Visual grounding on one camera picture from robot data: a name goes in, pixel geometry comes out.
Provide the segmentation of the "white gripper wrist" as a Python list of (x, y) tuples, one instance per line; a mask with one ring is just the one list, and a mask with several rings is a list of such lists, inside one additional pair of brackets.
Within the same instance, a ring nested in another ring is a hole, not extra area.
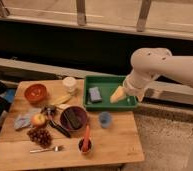
[(136, 96), (138, 101), (141, 102), (144, 98), (145, 91), (145, 88), (139, 88), (134, 79), (127, 75), (123, 81), (123, 87), (119, 86), (115, 90), (115, 92), (110, 97), (110, 102), (116, 103), (120, 100), (123, 100), (126, 97), (126, 94), (128, 96)]

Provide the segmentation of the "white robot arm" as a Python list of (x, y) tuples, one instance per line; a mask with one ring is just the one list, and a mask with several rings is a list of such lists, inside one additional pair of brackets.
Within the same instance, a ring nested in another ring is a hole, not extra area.
[(173, 56), (167, 48), (140, 48), (131, 56), (132, 71), (110, 96), (117, 103), (127, 96), (141, 102), (147, 86), (164, 76), (193, 88), (193, 56)]

